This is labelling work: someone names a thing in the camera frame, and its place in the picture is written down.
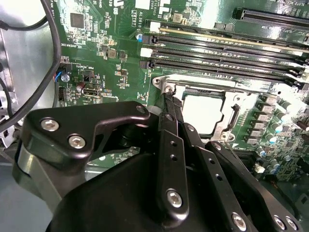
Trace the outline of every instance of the black metal bracket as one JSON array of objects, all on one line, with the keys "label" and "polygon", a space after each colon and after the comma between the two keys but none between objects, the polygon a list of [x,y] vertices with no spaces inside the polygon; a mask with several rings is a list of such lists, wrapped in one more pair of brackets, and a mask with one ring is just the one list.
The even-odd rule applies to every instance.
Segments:
[{"label": "black metal bracket", "polygon": [[[164,95],[164,107],[159,117],[137,102],[43,109],[26,117],[14,177],[55,213],[51,232],[93,232],[107,224],[113,231],[209,231],[206,222],[216,231],[302,232],[237,157],[216,141],[202,143],[172,93]],[[85,182],[89,160],[130,146],[142,152]]]}]

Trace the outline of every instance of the integrated circuit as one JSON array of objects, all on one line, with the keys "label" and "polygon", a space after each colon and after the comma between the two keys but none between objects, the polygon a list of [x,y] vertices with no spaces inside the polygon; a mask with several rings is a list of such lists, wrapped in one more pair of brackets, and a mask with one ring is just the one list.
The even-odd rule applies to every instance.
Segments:
[{"label": "integrated circuit", "polygon": [[84,15],[71,13],[70,14],[71,27],[73,28],[84,28]]},{"label": "integrated circuit", "polygon": [[125,51],[119,51],[119,59],[125,60],[126,59],[126,52]]}]

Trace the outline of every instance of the hex bolt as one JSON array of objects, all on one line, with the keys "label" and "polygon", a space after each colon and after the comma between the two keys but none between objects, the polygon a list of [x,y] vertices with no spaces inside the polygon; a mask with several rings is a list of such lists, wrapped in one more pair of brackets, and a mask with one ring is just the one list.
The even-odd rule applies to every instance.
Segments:
[{"label": "hex bolt", "polygon": [[74,135],[69,138],[69,144],[71,147],[81,149],[86,145],[86,141],[81,136]]},{"label": "hex bolt", "polygon": [[138,111],[140,111],[142,114],[145,113],[144,108],[143,108],[142,106],[140,106],[140,105],[136,106],[136,109],[137,109]]},{"label": "hex bolt", "polygon": [[246,231],[247,229],[246,222],[242,219],[241,216],[239,216],[239,214],[233,213],[232,219],[235,225],[238,227],[238,229],[240,229],[241,231]]},{"label": "hex bolt", "polygon": [[179,208],[183,204],[183,200],[181,196],[174,190],[168,191],[167,197],[168,197],[169,203],[175,208]]},{"label": "hex bolt", "polygon": [[274,216],[275,222],[277,223],[277,225],[282,229],[285,230],[285,224],[283,223],[283,221],[278,217],[278,216]]},{"label": "hex bolt", "polygon": [[293,230],[295,230],[295,231],[298,230],[298,227],[296,226],[296,224],[290,218],[286,217],[286,221],[293,228]]},{"label": "hex bolt", "polygon": [[41,127],[47,131],[56,131],[59,128],[59,124],[52,119],[45,119],[41,122]]},{"label": "hex bolt", "polygon": [[214,147],[215,147],[218,151],[221,151],[220,145],[218,145],[218,144],[213,144],[213,145],[214,145]]},{"label": "hex bolt", "polygon": [[190,131],[194,131],[194,127],[191,126],[191,125],[188,125],[187,128],[188,128]]},{"label": "hex bolt", "polygon": [[172,89],[172,86],[166,86],[165,87],[165,92],[168,93],[168,92],[172,92],[173,89]]}]

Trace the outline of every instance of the electrolytic capacitor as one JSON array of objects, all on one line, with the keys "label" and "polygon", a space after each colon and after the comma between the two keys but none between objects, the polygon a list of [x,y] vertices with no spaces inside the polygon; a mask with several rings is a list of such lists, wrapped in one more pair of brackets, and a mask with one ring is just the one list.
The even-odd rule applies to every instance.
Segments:
[{"label": "electrolytic capacitor", "polygon": [[271,128],[272,128],[276,133],[280,133],[280,132],[282,132],[282,130],[283,130],[283,127],[282,127],[279,123],[277,123],[277,122],[273,123],[273,124],[271,125]]},{"label": "electrolytic capacitor", "polygon": [[274,169],[271,165],[267,166],[267,170],[270,174],[275,174],[276,169]]},{"label": "electrolytic capacitor", "polygon": [[85,82],[79,82],[78,84],[77,84],[77,86],[76,86],[76,90],[78,91],[78,92],[81,92],[82,90],[83,90],[83,88],[85,87]]},{"label": "electrolytic capacitor", "polygon": [[288,101],[284,101],[281,106],[286,109],[287,112],[293,111],[293,105]]},{"label": "electrolytic capacitor", "polygon": [[274,144],[277,141],[277,138],[273,134],[268,134],[265,138],[271,143]]},{"label": "electrolytic capacitor", "polygon": [[284,112],[282,112],[282,111],[279,111],[277,114],[276,114],[276,117],[278,118],[278,119],[280,119],[282,122],[286,122],[287,120],[289,120],[289,116],[288,115],[286,115]]},{"label": "electrolytic capacitor", "polygon": [[304,123],[303,121],[296,122],[296,125],[298,125],[304,131],[309,131],[309,126],[306,123]]},{"label": "electrolytic capacitor", "polygon": [[266,155],[266,152],[263,150],[263,148],[261,146],[259,146],[257,149],[256,149],[256,152],[257,154],[260,156],[260,157],[264,157]]},{"label": "electrolytic capacitor", "polygon": [[277,169],[280,167],[280,164],[278,164],[276,159],[273,159],[272,161],[270,161],[270,165],[274,168]]}]

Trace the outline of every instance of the green circuit board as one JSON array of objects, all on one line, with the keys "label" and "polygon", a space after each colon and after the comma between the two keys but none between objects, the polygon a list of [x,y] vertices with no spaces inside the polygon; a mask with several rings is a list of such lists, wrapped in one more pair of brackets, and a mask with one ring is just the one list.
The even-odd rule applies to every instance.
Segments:
[{"label": "green circuit board", "polygon": [[[154,105],[160,96],[160,90],[152,85],[152,79],[171,73],[214,79],[233,79],[246,87],[255,88],[255,91],[267,93],[273,88],[275,82],[261,78],[264,76],[271,76],[274,79],[287,77],[287,67],[299,69],[304,66],[304,63],[299,64],[294,60],[306,59],[307,52],[301,52],[299,49],[281,50],[277,53],[278,57],[268,55],[268,53],[276,53],[279,50],[271,48],[270,44],[280,46],[289,43],[288,47],[290,44],[292,44],[291,47],[294,44],[307,45],[309,29],[303,29],[295,23],[288,27],[270,21],[265,23],[266,16],[261,18],[264,23],[249,22],[245,21],[245,17],[237,15],[245,9],[253,9],[257,12],[308,19],[309,5],[305,0],[51,0],[51,7],[60,33],[61,65],[63,69],[69,69],[70,74],[69,80],[62,78],[61,75],[57,77],[61,88],[59,92],[61,107],[118,101],[138,101],[145,106]],[[155,32],[150,28],[151,22],[165,24],[165,29],[172,28],[173,25],[177,29],[176,32]],[[178,34],[177,31],[187,28],[190,30],[187,30],[185,34]],[[212,30],[212,34],[214,32],[218,32],[218,35],[226,33],[229,35],[227,38],[238,38],[236,34],[241,34],[262,40],[278,41],[278,44],[268,42],[267,46],[262,46],[252,43],[251,40],[247,40],[246,43],[221,41],[199,35],[197,31],[203,29]],[[145,42],[147,36],[150,38],[158,34],[163,37],[181,38],[184,41],[177,43],[165,40],[164,42],[166,37],[163,38],[164,47],[162,48],[154,47],[152,42]],[[207,49],[201,48],[201,45],[188,46],[185,45],[186,39],[200,41],[200,44],[213,43],[214,45]],[[224,49],[218,52],[214,49],[216,46],[224,46]],[[234,47],[233,52],[226,52],[227,46]],[[141,62],[148,62],[149,58],[141,56],[142,48],[157,49],[152,58],[162,60],[163,63],[158,62],[158,65],[152,69],[143,67]],[[258,55],[251,56],[250,49],[260,49],[259,54],[267,55],[267,59],[262,59]],[[181,53],[169,53],[175,50]],[[244,51],[248,51],[247,57],[241,54]],[[196,53],[195,58],[187,56],[188,53]],[[225,63],[222,64],[221,60],[205,61],[203,60],[205,54],[220,56],[225,59]],[[243,59],[248,63],[237,65],[232,59]],[[185,65],[179,68],[175,66],[176,62],[182,62]],[[258,62],[269,67],[278,65],[282,68],[280,70],[271,70],[265,68],[266,66],[258,68],[255,66]],[[186,69],[187,64],[192,65],[192,69]],[[216,70],[215,72],[201,71],[200,64],[208,67],[209,70]],[[218,74],[221,69],[236,69],[238,73]],[[247,78],[247,73],[252,73],[252,75]],[[261,78],[255,80],[254,77],[259,75]],[[245,142],[244,138],[250,128],[250,123],[254,120],[253,115],[258,111],[255,102],[252,108],[241,111],[232,130],[236,138],[229,143],[233,149],[244,151],[255,151],[258,146],[269,147],[267,159],[276,158],[281,164],[276,174],[279,180],[284,181],[294,177],[298,159],[309,153],[309,146],[301,138],[305,132],[299,130],[295,124],[299,120],[308,121],[307,113],[305,113],[308,90],[295,91],[295,88],[292,88],[283,97],[278,95],[278,105],[282,99],[286,101],[291,97],[297,98],[304,104],[289,121],[285,123],[279,121],[289,129],[276,134],[277,143],[270,144],[264,137],[257,144]],[[273,120],[278,121],[276,117],[270,117],[269,121]],[[124,154],[111,154],[89,165],[110,168],[137,153],[138,148],[131,148]],[[287,156],[291,157],[289,161],[286,161]]]}]

